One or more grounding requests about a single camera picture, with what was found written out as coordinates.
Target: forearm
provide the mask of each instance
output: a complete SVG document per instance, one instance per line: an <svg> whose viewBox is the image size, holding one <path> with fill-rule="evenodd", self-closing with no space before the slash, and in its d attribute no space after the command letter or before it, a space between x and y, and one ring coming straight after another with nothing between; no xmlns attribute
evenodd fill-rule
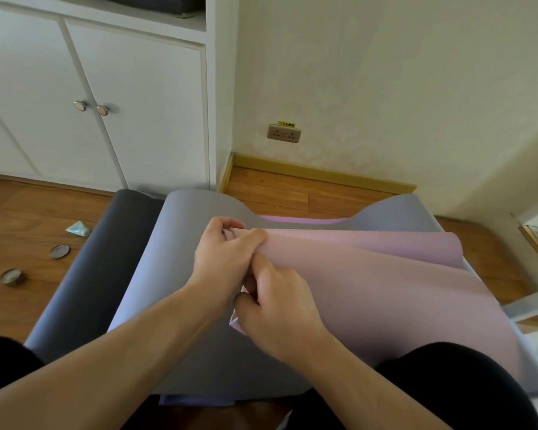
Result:
<svg viewBox="0 0 538 430"><path fill-rule="evenodd" d="M0 390L0 429L119 428L215 322L218 307L188 285Z"/></svg>
<svg viewBox="0 0 538 430"><path fill-rule="evenodd" d="M329 335L294 367L348 429L450 429Z"/></svg>

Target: person's right hand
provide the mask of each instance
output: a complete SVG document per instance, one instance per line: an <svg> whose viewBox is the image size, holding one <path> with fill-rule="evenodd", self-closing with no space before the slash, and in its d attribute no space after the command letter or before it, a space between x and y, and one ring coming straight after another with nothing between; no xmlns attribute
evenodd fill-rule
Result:
<svg viewBox="0 0 538 430"><path fill-rule="evenodd" d="M277 269L260 253L251 260L254 275L245 278L252 294L235 297L235 311L243 331L265 353L293 368L327 346L327 331L307 282L292 269Z"/></svg>

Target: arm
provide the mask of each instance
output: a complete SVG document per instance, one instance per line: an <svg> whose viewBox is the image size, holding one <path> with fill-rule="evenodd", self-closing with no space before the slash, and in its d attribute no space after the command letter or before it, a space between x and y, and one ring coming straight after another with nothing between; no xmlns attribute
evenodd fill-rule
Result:
<svg viewBox="0 0 538 430"><path fill-rule="evenodd" d="M176 293L115 330L0 390L0 430L117 429L223 314L255 248L256 230L225 241L214 218L195 252L191 278Z"/></svg>
<svg viewBox="0 0 538 430"><path fill-rule="evenodd" d="M248 291L235 299L239 324L257 346L313 384L349 429L449 427L416 400L360 361L323 325L299 274L275 269L265 256L251 262Z"/></svg>

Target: hand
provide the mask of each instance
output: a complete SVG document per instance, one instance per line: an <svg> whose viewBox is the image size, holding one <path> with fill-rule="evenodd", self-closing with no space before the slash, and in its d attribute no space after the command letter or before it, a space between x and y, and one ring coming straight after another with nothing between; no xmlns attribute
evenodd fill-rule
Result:
<svg viewBox="0 0 538 430"><path fill-rule="evenodd" d="M251 270L254 278L245 279L250 294L235 296L239 325L265 353L298 368L333 338L319 317L311 290L297 272L276 269L260 253L253 255Z"/></svg>
<svg viewBox="0 0 538 430"><path fill-rule="evenodd" d="M214 217L209 221L195 250L193 274L187 282L189 286L206 287L204 295L220 310L227 306L247 273L253 252L268 237L264 229L254 229L227 241L222 231L229 228L245 229L245 225L227 217Z"/></svg>

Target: beige wall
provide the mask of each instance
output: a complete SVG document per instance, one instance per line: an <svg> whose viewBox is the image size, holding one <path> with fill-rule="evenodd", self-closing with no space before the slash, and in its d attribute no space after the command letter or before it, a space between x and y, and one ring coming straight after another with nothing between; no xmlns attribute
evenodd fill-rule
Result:
<svg viewBox="0 0 538 430"><path fill-rule="evenodd" d="M520 209L538 0L240 0L235 99L234 151L416 183L435 214ZM265 138L278 120L300 144Z"/></svg>

